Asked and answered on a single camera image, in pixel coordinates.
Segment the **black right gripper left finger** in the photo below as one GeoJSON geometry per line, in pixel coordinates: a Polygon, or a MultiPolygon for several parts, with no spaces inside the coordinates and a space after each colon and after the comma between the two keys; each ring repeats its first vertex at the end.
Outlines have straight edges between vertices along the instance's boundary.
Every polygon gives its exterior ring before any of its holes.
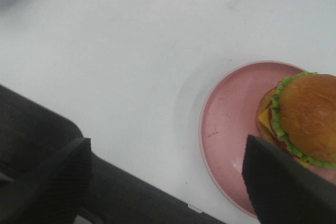
{"type": "Polygon", "coordinates": [[[1,187],[1,223],[73,223],[92,178],[91,141],[77,138],[1,187]]]}

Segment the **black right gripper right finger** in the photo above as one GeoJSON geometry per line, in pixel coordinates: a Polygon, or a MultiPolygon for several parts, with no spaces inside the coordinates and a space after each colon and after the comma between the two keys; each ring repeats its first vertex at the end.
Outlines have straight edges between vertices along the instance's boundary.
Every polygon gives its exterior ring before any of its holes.
{"type": "Polygon", "coordinates": [[[247,137],[242,176],[260,223],[335,223],[335,184],[261,137],[247,137]]]}

